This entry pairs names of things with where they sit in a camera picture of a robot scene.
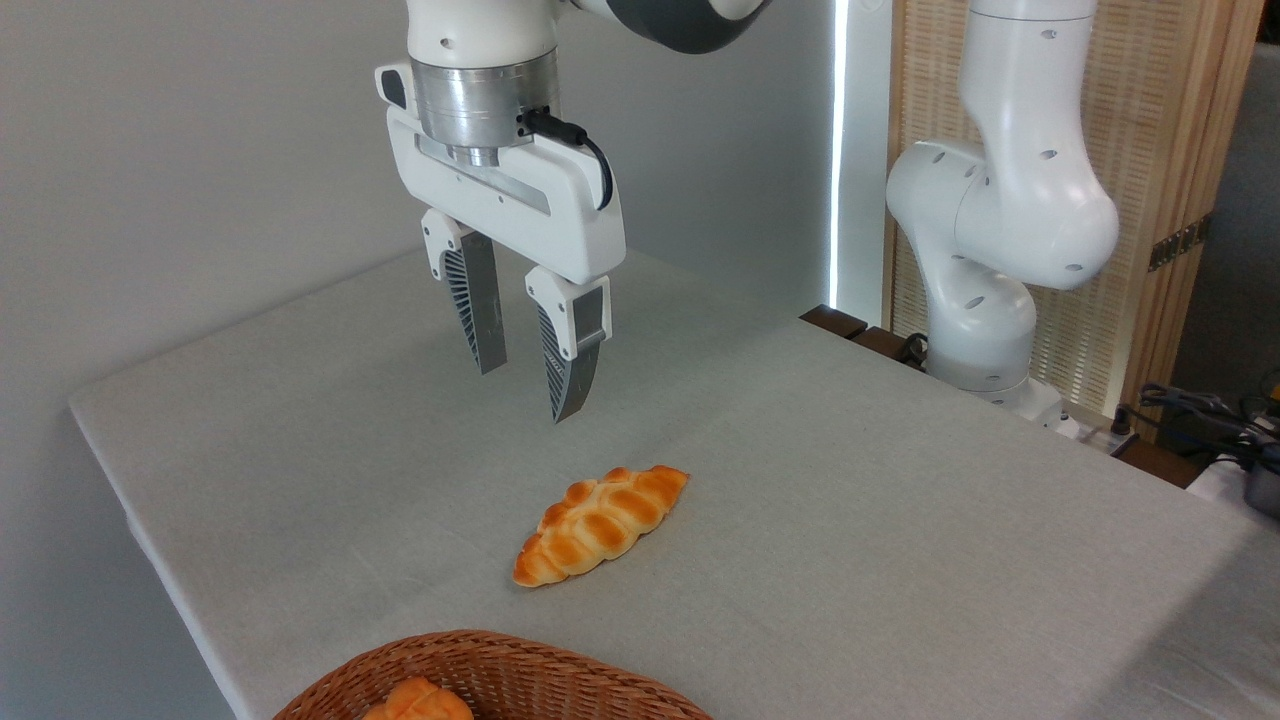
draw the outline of table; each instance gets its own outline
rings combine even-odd
[[[1274,534],[635,254],[553,425],[527,268],[498,260],[485,377],[415,252],[73,397],[238,717],[467,626],[723,719],[1280,711]],[[571,482],[658,462],[692,479],[630,553],[511,582]]]

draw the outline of black power cable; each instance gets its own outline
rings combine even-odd
[[[564,145],[571,145],[573,147],[586,147],[595,155],[595,160],[600,164],[600,179],[604,184],[604,193],[600,197],[600,205],[596,210],[604,210],[613,201],[613,170],[609,169],[609,159],[604,156],[604,151],[600,146],[595,143],[594,140],[586,136],[586,131],[581,126],[575,126],[573,123],[566,123],[564,120],[550,114],[550,108],[543,108],[541,110],[530,110],[516,118],[517,123],[525,123],[529,132],[535,135],[544,135],[553,140],[558,140]]]
[[[1267,380],[1276,374],[1280,374],[1280,368],[1263,374],[1260,380],[1260,393],[1267,392]],[[1262,400],[1267,405],[1267,410],[1275,410],[1276,407],[1275,401],[1267,398],[1265,395],[1262,397],[1252,397],[1251,400]],[[1257,418],[1267,414],[1266,411],[1262,414],[1251,414],[1242,401],[1240,411],[1236,413],[1216,395],[1188,392],[1160,383],[1142,386],[1138,405],[1140,407],[1165,407],[1175,413],[1175,415],[1169,421],[1162,423],[1143,415],[1132,405],[1119,405],[1116,407],[1112,432],[1128,432],[1132,420],[1140,420],[1178,441],[1192,443],[1199,448],[1188,455],[1217,452],[1235,459],[1242,466],[1257,462],[1276,471],[1272,448],[1276,442],[1280,442],[1280,433],[1275,428],[1258,421]],[[1212,428],[1216,432],[1215,434],[1219,434],[1221,439],[1201,437],[1187,429],[1172,427],[1175,420],[1183,418],[1199,420],[1203,427]]]

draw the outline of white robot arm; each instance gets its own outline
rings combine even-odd
[[[1080,128],[1096,9],[972,0],[960,99],[984,147],[918,142],[887,188],[925,284],[929,374],[1047,427],[1061,396],[1028,377],[1036,305],[1023,282],[1078,287],[1119,237]]]
[[[493,241],[534,260],[556,421],[590,391],[612,336],[605,273],[622,209],[604,154],[559,111],[557,19],[576,6],[681,53],[741,35],[769,0],[408,0],[407,63],[375,73],[396,165],[429,206],[431,274],[449,283],[481,373],[507,361]]]

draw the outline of white wall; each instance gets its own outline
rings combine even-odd
[[[371,79],[403,15],[0,9],[0,717],[229,716],[65,398],[413,246]],[[611,152],[634,247],[826,299],[831,15],[778,3],[705,58],[566,23],[566,114]]]

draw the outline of braided bread roll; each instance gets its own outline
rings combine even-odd
[[[410,678],[392,689],[385,705],[375,705],[364,720],[472,720],[458,696],[425,678]]]
[[[614,468],[603,480],[571,484],[525,542],[511,579],[536,588],[618,557],[662,523],[686,480],[686,473],[655,465],[644,473]]]

